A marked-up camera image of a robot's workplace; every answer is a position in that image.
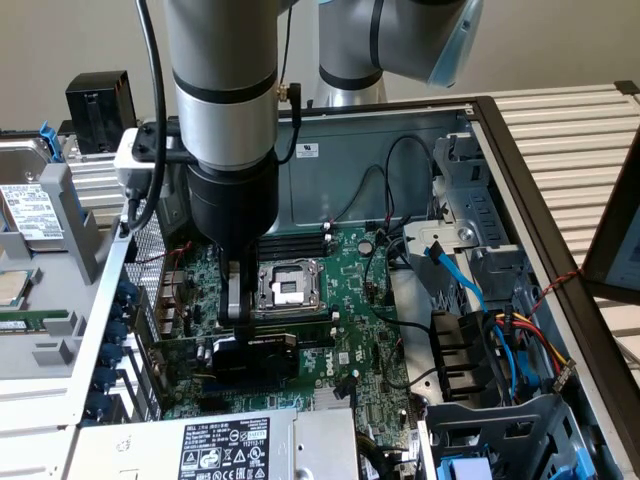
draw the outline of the red wire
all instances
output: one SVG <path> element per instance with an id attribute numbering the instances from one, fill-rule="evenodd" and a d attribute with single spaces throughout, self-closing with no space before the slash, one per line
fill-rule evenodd
<path id="1" fill-rule="evenodd" d="M 559 276 L 558 278 L 556 278 L 547 288 L 545 288 L 542 293 L 540 294 L 540 298 L 538 299 L 538 303 L 536 303 L 533 308 L 531 309 L 531 313 L 529 314 L 529 320 L 531 320 L 533 318 L 533 314 L 536 313 L 536 310 L 538 310 L 538 308 L 540 308 L 540 305 L 542 305 L 542 301 L 544 300 L 544 297 L 547 296 L 547 294 L 551 291 L 551 290 L 555 290 L 556 288 L 558 288 L 560 285 L 562 285 L 564 282 L 571 280 L 573 277 L 576 277 L 578 275 L 582 274 L 582 267 L 580 267 L 579 269 L 577 269 L 574 272 L 569 272 L 566 273 L 564 275 Z"/>
<path id="2" fill-rule="evenodd" d="M 154 260 L 157 260 L 159 258 L 170 257 L 171 255 L 175 255 L 176 253 L 183 253 L 183 252 L 189 250 L 190 248 L 191 248 L 191 241 L 188 241 L 187 244 L 183 248 L 176 248 L 176 249 L 173 249 L 173 250 L 169 250 L 168 252 L 161 253 L 160 255 L 156 255 L 155 257 L 147 258 L 145 260 L 138 260 L 138 261 L 136 261 L 136 263 L 138 265 L 140 265 L 140 264 L 153 262 Z"/>
<path id="3" fill-rule="evenodd" d="M 496 320 L 496 324 L 499 325 L 500 327 L 504 327 L 504 320 Z M 542 343 L 542 346 L 545 348 L 545 350 L 549 354 L 549 357 L 551 358 L 553 370 L 555 371 L 556 375 L 559 375 L 561 372 L 561 368 L 560 368 L 560 364 L 558 364 L 558 359 L 556 358 L 555 354 L 553 353 L 553 350 L 551 349 L 551 345 L 549 345 L 549 342 L 547 341 L 545 336 L 542 334 L 540 329 L 535 325 L 527 322 L 514 321 L 512 322 L 512 324 L 514 327 L 528 330 L 532 332 L 536 337 L 538 337 L 538 339 Z"/>
<path id="4" fill-rule="evenodd" d="M 191 248 L 191 245 L 192 245 L 191 240 L 189 240 L 184 247 L 176 248 L 175 250 L 171 250 L 169 253 L 166 254 L 167 256 L 174 255 L 176 253 L 178 254 L 178 256 L 176 257 L 176 261 L 173 264 L 173 272 L 171 272 L 171 298 L 173 299 L 176 312 L 178 312 L 178 315 L 180 316 L 182 316 L 182 310 L 180 309 L 180 307 L 178 307 L 178 301 L 176 300 L 175 285 L 173 283 L 173 280 L 176 277 L 176 270 L 178 270 L 178 263 L 180 262 L 180 259 L 184 255 L 184 252 L 186 252 Z"/>

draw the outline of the hard drive label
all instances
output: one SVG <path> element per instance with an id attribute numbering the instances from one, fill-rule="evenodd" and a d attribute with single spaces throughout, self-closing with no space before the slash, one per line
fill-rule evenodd
<path id="1" fill-rule="evenodd" d="M 63 238 L 49 195 L 40 185 L 0 185 L 0 191 L 25 240 Z"/>
<path id="2" fill-rule="evenodd" d="M 268 478 L 268 417 L 185 427 L 178 480 Z"/>

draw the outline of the black box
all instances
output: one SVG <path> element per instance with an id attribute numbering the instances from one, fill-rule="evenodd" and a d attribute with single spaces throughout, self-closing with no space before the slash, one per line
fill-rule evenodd
<path id="1" fill-rule="evenodd" d="M 83 154 L 117 151 L 124 131 L 136 126 L 125 70 L 81 73 L 69 84 L 66 95 Z"/>

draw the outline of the capacitor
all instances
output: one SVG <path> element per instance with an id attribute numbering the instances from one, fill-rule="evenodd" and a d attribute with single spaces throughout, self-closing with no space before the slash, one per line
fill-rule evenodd
<path id="1" fill-rule="evenodd" d="M 365 239 L 360 240 L 358 242 L 358 253 L 361 257 L 370 257 L 373 253 L 373 243 Z"/>
<path id="2" fill-rule="evenodd" d="M 400 427 L 404 427 L 407 423 L 407 411 L 404 408 L 398 410 L 398 420 L 400 421 Z"/>
<path id="3" fill-rule="evenodd" d="M 210 348 L 205 349 L 204 351 L 204 363 L 207 364 L 207 366 L 209 366 L 209 363 L 211 363 L 211 354 L 213 352 L 211 351 Z"/>

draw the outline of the power supply label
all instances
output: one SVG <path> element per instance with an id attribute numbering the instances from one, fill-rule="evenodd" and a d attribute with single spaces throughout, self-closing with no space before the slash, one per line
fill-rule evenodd
<path id="1" fill-rule="evenodd" d="M 267 480 L 269 418 L 184 428 L 178 480 Z"/>

